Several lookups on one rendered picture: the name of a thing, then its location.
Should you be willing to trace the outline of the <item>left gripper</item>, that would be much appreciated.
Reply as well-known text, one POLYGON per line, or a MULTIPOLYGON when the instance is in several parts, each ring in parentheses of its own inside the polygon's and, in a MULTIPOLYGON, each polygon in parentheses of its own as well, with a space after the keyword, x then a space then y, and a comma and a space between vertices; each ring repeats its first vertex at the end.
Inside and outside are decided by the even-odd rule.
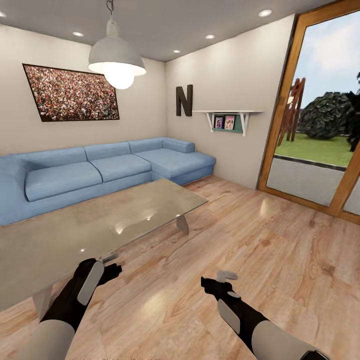
POLYGON ((122 272, 122 266, 121 265, 117 266, 116 263, 111 264, 107 267, 105 266, 104 269, 106 270, 106 276, 105 276, 104 280, 101 283, 99 283, 97 286, 104 285, 108 281, 118 277, 120 275, 120 273, 122 272))

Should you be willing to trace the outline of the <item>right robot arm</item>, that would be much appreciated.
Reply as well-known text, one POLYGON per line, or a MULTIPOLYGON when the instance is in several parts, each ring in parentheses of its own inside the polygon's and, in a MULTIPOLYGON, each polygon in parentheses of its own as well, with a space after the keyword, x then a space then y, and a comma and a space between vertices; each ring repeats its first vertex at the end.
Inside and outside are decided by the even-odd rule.
POLYGON ((217 278, 201 276, 201 287, 216 297, 220 316, 243 340, 257 360, 333 360, 317 347, 304 342, 255 310, 232 290, 225 279, 238 280, 236 273, 218 270, 217 278))

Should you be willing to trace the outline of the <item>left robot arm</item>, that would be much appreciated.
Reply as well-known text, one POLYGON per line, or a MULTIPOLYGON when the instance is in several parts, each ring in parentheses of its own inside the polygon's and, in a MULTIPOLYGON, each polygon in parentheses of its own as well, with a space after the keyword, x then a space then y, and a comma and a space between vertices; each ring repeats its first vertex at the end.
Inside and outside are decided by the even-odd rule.
POLYGON ((112 250, 81 263, 11 360, 65 360, 95 289, 122 272, 116 263, 105 266, 118 257, 112 250))

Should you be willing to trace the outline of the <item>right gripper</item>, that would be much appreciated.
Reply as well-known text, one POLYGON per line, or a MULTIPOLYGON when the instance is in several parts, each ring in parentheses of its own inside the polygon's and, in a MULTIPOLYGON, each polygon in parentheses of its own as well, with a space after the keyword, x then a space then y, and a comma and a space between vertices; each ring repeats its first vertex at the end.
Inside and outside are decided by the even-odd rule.
POLYGON ((233 286, 231 283, 228 282, 218 282, 217 280, 209 278, 204 279, 201 276, 201 287, 204 287, 204 291, 207 294, 212 294, 216 297, 216 293, 220 287, 225 287, 231 290, 233 286))

